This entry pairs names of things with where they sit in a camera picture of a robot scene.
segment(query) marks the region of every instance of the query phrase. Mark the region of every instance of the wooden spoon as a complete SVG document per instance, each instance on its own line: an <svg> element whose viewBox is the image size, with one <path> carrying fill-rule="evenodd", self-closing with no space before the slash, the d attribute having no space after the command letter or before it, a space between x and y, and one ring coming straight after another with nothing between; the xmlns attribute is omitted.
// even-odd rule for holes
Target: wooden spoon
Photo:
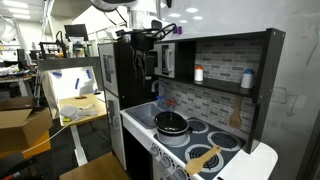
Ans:
<svg viewBox="0 0 320 180"><path fill-rule="evenodd" d="M198 174L203 168L203 164L207 162L210 158L212 158L215 154L221 152L221 147L214 145L212 149L203 154L201 157L191 159L187 165L185 170L189 174Z"/></svg>
<svg viewBox="0 0 320 180"><path fill-rule="evenodd" d="M241 101L242 101L242 97L237 96L233 113L229 118L229 126L237 128L237 129L240 129L241 124L242 124L241 118L240 118Z"/></svg>

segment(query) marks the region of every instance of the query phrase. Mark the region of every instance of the white bottle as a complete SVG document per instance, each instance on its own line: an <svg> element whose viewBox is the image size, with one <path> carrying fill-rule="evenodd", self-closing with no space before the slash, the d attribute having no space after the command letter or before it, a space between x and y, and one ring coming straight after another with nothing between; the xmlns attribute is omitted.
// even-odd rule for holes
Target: white bottle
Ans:
<svg viewBox="0 0 320 180"><path fill-rule="evenodd" d="M253 74L254 71L252 69L246 69L243 72L241 87L242 88L252 88L253 87Z"/></svg>
<svg viewBox="0 0 320 180"><path fill-rule="evenodd" d="M203 67L201 65L197 65L194 70L194 80L203 81Z"/></svg>

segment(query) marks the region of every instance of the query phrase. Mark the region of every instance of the stovetop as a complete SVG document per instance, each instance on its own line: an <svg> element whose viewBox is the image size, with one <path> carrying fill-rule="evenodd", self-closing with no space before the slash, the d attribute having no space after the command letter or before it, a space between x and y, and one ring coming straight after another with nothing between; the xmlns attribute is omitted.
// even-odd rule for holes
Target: stovetop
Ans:
<svg viewBox="0 0 320 180"><path fill-rule="evenodd" d="M200 157L206 153L213 145L219 145L221 152L207 161L199 173L203 179L213 179L246 142L197 118L189 118L187 121L189 126L193 128L193 132L188 135L186 142L181 145L168 146L163 144L159 141L157 134L154 135L154 138L185 164L190 159Z"/></svg>

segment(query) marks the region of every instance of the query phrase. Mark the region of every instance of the desk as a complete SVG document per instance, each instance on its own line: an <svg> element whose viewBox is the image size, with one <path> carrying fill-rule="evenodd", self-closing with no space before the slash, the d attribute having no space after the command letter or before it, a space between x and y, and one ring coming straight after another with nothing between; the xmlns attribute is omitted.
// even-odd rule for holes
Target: desk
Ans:
<svg viewBox="0 0 320 180"><path fill-rule="evenodd" d="M60 175L60 180L129 180L118 158L109 152L99 158Z"/></svg>
<svg viewBox="0 0 320 180"><path fill-rule="evenodd" d="M94 94L84 94L83 96L86 96L86 99L75 99L75 97L61 99L58 102L58 108L62 109L65 105L73 105L76 107L82 106L88 106L90 104L95 105L95 111L97 111L96 116L83 116L81 119L77 120L75 123L70 122L63 122L63 117L60 115L60 124L61 126L70 126L73 141L75 144L75 154L78 161L78 165L84 165L88 162L85 153L83 151L83 148L81 146L80 137L77 129L77 125L87 123L93 120L101 119L103 117L106 117L107 115L107 108L106 104L98 99L97 95Z"/></svg>
<svg viewBox="0 0 320 180"><path fill-rule="evenodd" d="M6 77L0 78L0 83L18 83L20 88L21 96L33 96L33 93L30 88L29 80L32 76L22 76L22 77Z"/></svg>

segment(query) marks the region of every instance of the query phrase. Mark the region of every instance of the oven knob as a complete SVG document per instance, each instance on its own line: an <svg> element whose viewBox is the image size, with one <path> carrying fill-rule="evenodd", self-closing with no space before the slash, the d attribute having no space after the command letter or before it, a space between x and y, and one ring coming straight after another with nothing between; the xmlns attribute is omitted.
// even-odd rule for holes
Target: oven knob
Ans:
<svg viewBox="0 0 320 180"><path fill-rule="evenodd" d="M150 154L152 154L154 157L159 155L159 150L157 147L152 146L151 149L149 150Z"/></svg>
<svg viewBox="0 0 320 180"><path fill-rule="evenodd" d="M175 178L175 180L186 180L187 179L186 173L182 169L177 169L173 173L173 177Z"/></svg>
<svg viewBox="0 0 320 180"><path fill-rule="evenodd" d="M162 164L163 167L169 168L171 166L171 162L168 156L163 156L160 159L160 164Z"/></svg>

